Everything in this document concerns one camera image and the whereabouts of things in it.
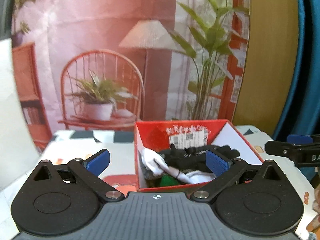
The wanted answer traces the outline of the black glove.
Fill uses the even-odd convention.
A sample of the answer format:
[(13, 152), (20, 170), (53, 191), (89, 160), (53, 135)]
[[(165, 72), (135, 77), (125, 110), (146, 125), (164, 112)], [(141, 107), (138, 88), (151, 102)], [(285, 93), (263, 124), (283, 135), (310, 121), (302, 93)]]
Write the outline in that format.
[(200, 147), (177, 149), (173, 144), (170, 145), (169, 149), (161, 150), (159, 155), (164, 158), (164, 161), (168, 166), (177, 168), (182, 172), (196, 170), (210, 172), (210, 169), (206, 166), (206, 153), (208, 151), (219, 153), (228, 159), (240, 156), (238, 150), (232, 150), (228, 145), (204, 145)]

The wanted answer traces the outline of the green tassel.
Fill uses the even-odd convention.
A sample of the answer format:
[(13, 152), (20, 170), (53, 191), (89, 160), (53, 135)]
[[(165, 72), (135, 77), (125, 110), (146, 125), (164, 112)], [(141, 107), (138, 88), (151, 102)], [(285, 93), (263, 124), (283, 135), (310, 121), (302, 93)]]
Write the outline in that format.
[(168, 175), (168, 174), (165, 174), (159, 181), (159, 187), (171, 187), (171, 186), (179, 186), (180, 185), (180, 182)]

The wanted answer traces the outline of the white cloth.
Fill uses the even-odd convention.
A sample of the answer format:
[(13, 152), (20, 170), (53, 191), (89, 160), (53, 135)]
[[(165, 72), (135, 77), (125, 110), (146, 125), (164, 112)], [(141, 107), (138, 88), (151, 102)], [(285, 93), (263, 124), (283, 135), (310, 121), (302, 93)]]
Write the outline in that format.
[(169, 166), (160, 154), (146, 147), (139, 153), (139, 163), (144, 179), (149, 181), (160, 179), (164, 175), (185, 184), (206, 183), (216, 178), (214, 173), (200, 170), (183, 173), (178, 168)]

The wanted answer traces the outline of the blue curtain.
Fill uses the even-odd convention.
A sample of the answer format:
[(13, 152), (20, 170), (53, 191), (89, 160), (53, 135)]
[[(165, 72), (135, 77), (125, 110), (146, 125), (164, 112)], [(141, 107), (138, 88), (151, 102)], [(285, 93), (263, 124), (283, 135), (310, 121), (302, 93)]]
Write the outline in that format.
[(319, 133), (319, 0), (298, 2), (298, 48), (287, 99), (274, 140)]

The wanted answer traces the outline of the red strawberry cardboard box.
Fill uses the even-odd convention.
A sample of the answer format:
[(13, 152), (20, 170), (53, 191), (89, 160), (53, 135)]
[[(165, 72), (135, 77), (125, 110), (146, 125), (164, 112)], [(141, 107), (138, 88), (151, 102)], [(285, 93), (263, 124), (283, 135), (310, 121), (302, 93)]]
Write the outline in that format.
[(166, 150), (173, 144), (178, 149), (205, 145), (225, 146), (240, 152), (240, 158), (248, 164), (262, 164), (263, 159), (249, 142), (228, 120), (189, 121), (140, 121), (135, 124), (135, 165), (140, 192), (187, 192), (199, 189), (205, 183), (163, 186), (151, 185), (145, 179), (141, 151), (144, 148), (155, 152)]

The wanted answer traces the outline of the printed room scene backdrop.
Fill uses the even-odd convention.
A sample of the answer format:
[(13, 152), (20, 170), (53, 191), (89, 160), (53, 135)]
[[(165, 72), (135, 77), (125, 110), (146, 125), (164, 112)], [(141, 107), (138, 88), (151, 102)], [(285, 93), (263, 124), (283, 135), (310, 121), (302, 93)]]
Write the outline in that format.
[(135, 120), (234, 118), (250, 0), (14, 0), (14, 77), (31, 140)]

